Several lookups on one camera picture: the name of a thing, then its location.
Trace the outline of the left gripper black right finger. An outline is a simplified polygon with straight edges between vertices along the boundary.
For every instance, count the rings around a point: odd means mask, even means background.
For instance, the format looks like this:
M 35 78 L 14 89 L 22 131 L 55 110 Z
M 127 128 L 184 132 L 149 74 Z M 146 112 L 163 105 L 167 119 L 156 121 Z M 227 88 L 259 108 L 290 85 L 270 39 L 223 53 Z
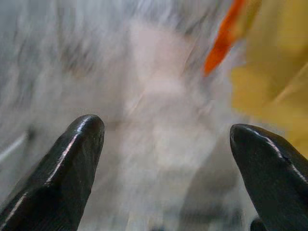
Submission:
M 263 128 L 235 124 L 232 155 L 258 217 L 252 231 L 308 229 L 308 161 L 287 140 Z

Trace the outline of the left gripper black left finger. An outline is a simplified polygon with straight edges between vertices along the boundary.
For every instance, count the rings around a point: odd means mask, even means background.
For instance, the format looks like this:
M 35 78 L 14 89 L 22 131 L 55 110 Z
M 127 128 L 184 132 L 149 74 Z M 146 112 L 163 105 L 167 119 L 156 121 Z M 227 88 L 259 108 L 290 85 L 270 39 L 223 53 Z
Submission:
M 97 115 L 74 120 L 1 205 L 1 230 L 77 230 L 93 187 L 104 131 Z

